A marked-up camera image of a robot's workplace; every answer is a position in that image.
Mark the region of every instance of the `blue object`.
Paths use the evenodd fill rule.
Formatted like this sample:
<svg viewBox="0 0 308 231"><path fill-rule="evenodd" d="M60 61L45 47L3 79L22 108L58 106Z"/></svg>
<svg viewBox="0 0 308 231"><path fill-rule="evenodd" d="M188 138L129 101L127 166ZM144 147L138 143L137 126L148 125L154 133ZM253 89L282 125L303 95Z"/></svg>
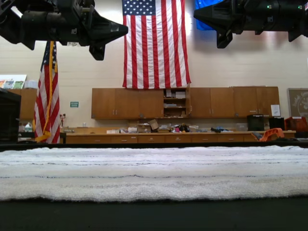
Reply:
<svg viewBox="0 0 308 231"><path fill-rule="evenodd" d="M217 4L221 1L223 0L195 0L196 10L206 7L206 6ZM197 20L197 29L198 30L214 30L213 28L211 28L205 23L200 22L199 20Z"/></svg>

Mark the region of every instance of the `wooden counter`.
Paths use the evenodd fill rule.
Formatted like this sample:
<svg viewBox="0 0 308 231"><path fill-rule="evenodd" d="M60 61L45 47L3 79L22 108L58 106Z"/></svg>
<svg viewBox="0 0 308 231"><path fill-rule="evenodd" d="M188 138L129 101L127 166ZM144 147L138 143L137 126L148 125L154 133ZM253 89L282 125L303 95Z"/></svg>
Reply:
<svg viewBox="0 0 308 231"><path fill-rule="evenodd" d="M285 138L294 138L295 131L285 131ZM253 142L246 132L190 132L190 133L124 133L124 134L67 134L66 143L201 143L201 142Z"/></svg>

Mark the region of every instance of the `bottle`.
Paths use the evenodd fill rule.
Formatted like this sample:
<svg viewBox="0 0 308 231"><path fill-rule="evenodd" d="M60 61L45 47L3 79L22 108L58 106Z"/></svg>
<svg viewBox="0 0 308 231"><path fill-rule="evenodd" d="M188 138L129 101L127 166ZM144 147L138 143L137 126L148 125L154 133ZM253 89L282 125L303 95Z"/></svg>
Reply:
<svg viewBox="0 0 308 231"><path fill-rule="evenodd" d="M25 126L25 132L32 132L32 125L30 122Z"/></svg>

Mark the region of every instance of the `hanging american flag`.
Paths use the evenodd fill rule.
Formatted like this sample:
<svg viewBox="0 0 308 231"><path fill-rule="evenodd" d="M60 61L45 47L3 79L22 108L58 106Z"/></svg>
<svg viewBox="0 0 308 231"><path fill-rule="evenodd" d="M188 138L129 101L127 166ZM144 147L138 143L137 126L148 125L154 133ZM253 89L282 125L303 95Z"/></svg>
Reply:
<svg viewBox="0 0 308 231"><path fill-rule="evenodd" d="M37 100L34 109L36 141L59 143L61 119L58 64L57 47L53 41L48 41L46 44L38 83Z"/></svg>
<svg viewBox="0 0 308 231"><path fill-rule="evenodd" d="M122 2L128 26L123 87L163 89L189 84L185 0Z"/></svg>

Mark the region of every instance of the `orange object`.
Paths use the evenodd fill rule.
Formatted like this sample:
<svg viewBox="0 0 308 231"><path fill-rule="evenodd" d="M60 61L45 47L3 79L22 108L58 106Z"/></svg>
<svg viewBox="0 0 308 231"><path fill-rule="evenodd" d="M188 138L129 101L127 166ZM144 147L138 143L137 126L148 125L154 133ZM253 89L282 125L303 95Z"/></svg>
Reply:
<svg viewBox="0 0 308 231"><path fill-rule="evenodd" d="M262 138L257 137L254 133L252 133L252 135L261 142L271 141L272 135L277 135L278 138L284 138L284 133L281 128L273 128L273 129L266 131Z"/></svg>

